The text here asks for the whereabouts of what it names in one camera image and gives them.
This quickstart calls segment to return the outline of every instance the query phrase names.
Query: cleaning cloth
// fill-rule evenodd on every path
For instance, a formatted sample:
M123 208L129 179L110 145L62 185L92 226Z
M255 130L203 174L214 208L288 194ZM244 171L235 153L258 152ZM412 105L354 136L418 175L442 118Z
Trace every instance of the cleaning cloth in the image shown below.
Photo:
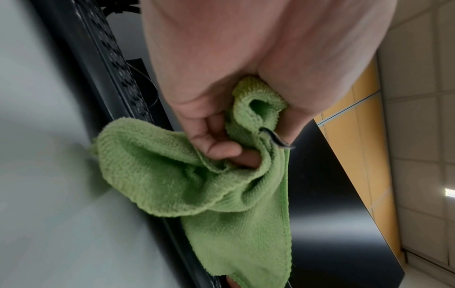
M229 275L242 288L283 288L291 271L289 151L260 129L274 130L286 103L255 77L232 94L226 130L261 153L256 170L208 159L184 133L130 118L107 125L93 148L103 177L140 209L180 217L210 274Z

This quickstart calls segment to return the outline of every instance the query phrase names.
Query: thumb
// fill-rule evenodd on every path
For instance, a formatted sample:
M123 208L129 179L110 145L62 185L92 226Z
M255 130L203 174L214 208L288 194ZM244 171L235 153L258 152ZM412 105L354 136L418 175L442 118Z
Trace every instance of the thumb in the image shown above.
M315 114L307 113L295 107L288 107L280 113L280 119L275 128L275 133L287 143L291 144L310 122Z

